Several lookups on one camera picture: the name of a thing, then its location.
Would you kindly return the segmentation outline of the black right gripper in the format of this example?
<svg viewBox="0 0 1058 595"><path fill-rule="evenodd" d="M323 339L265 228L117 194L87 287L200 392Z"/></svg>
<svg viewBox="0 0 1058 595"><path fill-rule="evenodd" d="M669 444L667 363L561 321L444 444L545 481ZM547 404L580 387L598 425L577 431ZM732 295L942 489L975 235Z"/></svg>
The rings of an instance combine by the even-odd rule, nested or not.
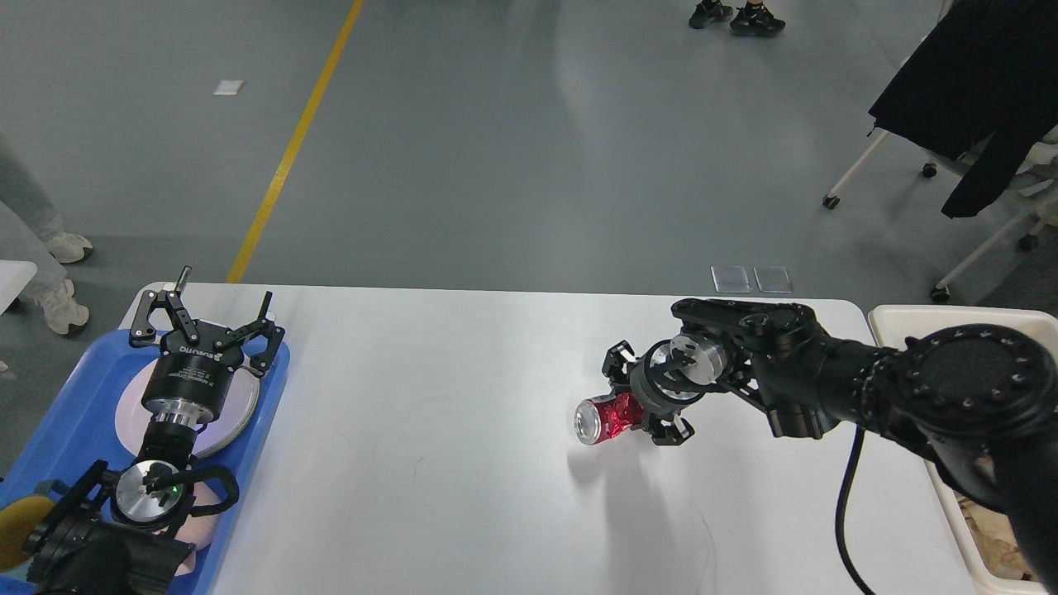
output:
<svg viewBox="0 0 1058 595"><path fill-rule="evenodd" d="M679 447L695 434L680 412L703 399L707 389L717 387L729 363L728 351L717 340L679 333L652 346L640 360L627 341L619 341L606 350L602 374L612 387L609 395L631 391L647 412L638 428L651 443Z"/></svg>

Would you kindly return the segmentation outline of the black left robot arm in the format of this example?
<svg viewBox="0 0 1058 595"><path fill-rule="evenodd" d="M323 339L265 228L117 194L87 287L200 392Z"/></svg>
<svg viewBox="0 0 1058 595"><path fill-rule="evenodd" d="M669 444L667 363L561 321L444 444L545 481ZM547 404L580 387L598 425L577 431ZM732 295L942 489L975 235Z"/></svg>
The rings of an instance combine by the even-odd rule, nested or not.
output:
<svg viewBox="0 0 1058 595"><path fill-rule="evenodd" d="M34 594L202 594L279 405L286 331L190 315L188 271L102 336L2 486L2 569Z"/></svg>

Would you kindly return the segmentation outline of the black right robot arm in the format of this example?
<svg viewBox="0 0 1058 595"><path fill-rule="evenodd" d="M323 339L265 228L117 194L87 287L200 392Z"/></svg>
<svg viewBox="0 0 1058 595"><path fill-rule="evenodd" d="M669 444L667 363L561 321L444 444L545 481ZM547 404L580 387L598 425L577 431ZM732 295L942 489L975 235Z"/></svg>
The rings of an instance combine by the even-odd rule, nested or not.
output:
<svg viewBox="0 0 1058 595"><path fill-rule="evenodd" d="M836 546L851 579L844 512L863 436L872 432L933 463L942 482L1008 516L1027 564L1056 591L1056 362L1008 326L950 326L906 339L902 350L836 338L801 302L685 298L672 339L636 355L605 354L608 394L574 409L579 441L640 430L655 445L693 436L681 418L706 394L734 394L765 414L777 437L821 438L857 426L836 504Z"/></svg>

